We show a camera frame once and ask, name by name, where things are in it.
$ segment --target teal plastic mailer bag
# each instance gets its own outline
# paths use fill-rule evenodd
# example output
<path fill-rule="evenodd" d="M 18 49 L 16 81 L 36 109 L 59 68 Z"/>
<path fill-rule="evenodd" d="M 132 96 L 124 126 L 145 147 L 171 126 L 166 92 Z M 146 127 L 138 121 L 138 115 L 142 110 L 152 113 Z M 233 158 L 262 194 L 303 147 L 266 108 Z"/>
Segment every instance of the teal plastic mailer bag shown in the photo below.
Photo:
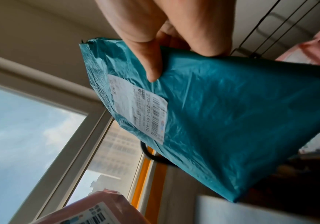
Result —
<path fill-rule="evenodd" d="M 320 66 L 162 48 L 150 83 L 123 41 L 80 48 L 119 125 L 229 201 L 320 132 Z"/>

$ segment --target pink package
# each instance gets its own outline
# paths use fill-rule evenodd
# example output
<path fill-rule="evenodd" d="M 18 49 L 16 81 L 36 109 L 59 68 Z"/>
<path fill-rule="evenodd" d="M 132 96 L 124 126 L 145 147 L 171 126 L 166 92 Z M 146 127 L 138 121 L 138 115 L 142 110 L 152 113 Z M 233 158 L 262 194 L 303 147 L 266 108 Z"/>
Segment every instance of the pink package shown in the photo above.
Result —
<path fill-rule="evenodd" d="M 31 224 L 149 224 L 123 195 L 111 190 L 93 193 Z"/>
<path fill-rule="evenodd" d="M 320 32 L 312 41 L 294 46 L 278 57 L 277 61 L 320 65 Z"/>

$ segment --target white window frame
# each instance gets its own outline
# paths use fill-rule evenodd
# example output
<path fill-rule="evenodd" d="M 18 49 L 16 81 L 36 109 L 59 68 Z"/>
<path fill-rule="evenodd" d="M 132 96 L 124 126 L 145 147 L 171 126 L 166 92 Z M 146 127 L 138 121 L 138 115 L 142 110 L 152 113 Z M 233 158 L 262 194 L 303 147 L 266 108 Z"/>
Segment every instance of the white window frame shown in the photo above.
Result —
<path fill-rule="evenodd" d="M 9 224 L 28 224 L 62 208 L 102 142 L 113 118 L 87 87 L 0 58 L 0 88 L 86 115 Z M 141 165 L 138 165 L 135 180 Z M 133 196 L 135 181 L 128 199 Z"/>

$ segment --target barcode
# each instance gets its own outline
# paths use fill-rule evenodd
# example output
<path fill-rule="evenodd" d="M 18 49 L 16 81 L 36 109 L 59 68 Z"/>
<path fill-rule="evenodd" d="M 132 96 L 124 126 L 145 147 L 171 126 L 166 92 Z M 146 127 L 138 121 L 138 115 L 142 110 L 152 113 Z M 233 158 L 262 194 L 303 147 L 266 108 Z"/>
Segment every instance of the barcode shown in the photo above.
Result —
<path fill-rule="evenodd" d="M 152 122 L 152 135 L 157 137 L 157 131 L 159 129 L 159 117 L 160 117 L 160 103 L 153 97 L 153 122 Z"/>
<path fill-rule="evenodd" d="M 100 213 L 97 213 L 92 218 L 90 218 L 90 219 L 88 219 L 85 222 L 82 222 L 80 224 L 100 224 L 105 220 L 106 220 L 105 216 L 100 212 Z"/>

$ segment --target hand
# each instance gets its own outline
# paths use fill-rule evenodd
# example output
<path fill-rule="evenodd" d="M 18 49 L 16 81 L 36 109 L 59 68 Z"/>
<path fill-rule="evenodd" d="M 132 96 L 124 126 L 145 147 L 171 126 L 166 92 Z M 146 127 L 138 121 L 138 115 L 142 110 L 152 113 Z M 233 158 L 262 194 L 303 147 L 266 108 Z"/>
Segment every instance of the hand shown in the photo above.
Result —
<path fill-rule="evenodd" d="M 150 82 L 162 73 L 160 45 L 203 56 L 228 55 L 235 0 L 96 0 L 143 65 Z"/>

